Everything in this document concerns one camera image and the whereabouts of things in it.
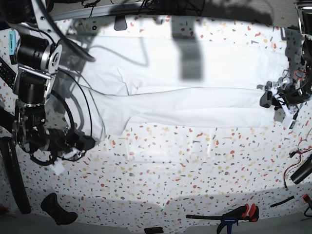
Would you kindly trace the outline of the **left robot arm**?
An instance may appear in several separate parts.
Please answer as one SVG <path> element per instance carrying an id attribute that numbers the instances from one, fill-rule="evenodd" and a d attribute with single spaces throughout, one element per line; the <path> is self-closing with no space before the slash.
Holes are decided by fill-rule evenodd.
<path id="1" fill-rule="evenodd" d="M 284 111 L 282 125 L 294 129 L 306 102 L 312 98 L 312 2 L 297 0 L 299 32 L 282 29 L 287 42 L 285 54 L 289 68 L 277 81 L 268 81 L 257 88 L 264 91 L 260 106 Z"/>

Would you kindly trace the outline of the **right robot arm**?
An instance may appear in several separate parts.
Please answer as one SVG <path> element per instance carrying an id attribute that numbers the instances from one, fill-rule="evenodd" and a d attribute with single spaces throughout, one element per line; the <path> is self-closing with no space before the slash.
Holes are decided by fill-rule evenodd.
<path id="1" fill-rule="evenodd" d="M 79 160 L 95 145 L 91 136 L 76 131 L 73 122 L 66 131 L 45 127 L 45 104 L 50 96 L 69 110 L 64 98 L 53 90 L 62 48 L 67 46 L 83 60 L 95 59 L 59 30 L 42 0 L 3 0 L 0 12 L 19 33 L 13 53 L 18 66 L 13 92 L 18 98 L 12 142 L 28 153 L 34 163 L 48 166 L 59 175 L 64 171 L 63 160 Z"/>

